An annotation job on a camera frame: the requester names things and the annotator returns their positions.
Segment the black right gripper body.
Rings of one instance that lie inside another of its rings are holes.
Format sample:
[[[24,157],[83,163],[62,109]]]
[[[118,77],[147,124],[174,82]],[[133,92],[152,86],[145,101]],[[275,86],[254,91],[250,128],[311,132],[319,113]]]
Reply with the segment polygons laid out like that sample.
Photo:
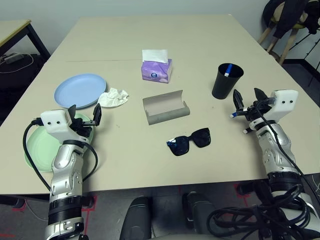
[[[264,100],[256,100],[253,104],[247,108],[240,106],[237,108],[237,115],[244,116],[248,122],[253,122],[266,114],[271,107]]]

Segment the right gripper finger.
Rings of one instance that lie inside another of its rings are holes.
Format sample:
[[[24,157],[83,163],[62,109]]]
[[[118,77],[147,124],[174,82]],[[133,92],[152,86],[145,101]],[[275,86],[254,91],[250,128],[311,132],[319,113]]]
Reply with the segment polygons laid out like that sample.
[[[253,102],[253,105],[255,107],[257,106],[267,106],[269,102],[268,96],[265,94],[265,92],[259,88],[254,88],[254,94],[256,97],[256,101]]]
[[[242,112],[244,109],[243,98],[240,92],[236,89],[233,90],[233,103],[237,112]]]

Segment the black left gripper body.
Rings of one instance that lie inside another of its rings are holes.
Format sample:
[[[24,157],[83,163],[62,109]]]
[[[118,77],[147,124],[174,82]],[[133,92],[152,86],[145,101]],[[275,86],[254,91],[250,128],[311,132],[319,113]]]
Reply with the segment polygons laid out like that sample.
[[[70,128],[78,135],[88,138],[91,135],[94,126],[93,120],[83,121],[82,118],[72,118]]]

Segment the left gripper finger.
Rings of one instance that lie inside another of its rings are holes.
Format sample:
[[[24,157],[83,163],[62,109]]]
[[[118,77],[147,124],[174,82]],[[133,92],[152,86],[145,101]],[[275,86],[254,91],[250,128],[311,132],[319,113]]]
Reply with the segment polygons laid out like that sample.
[[[70,106],[68,109],[67,109],[67,112],[68,112],[68,120],[70,123],[72,123],[74,120],[75,120],[75,115],[76,115],[76,105],[73,104],[72,106]]]
[[[93,111],[93,121],[94,121],[95,126],[100,125],[101,117],[102,117],[101,105],[98,103],[95,106],[94,111]]]

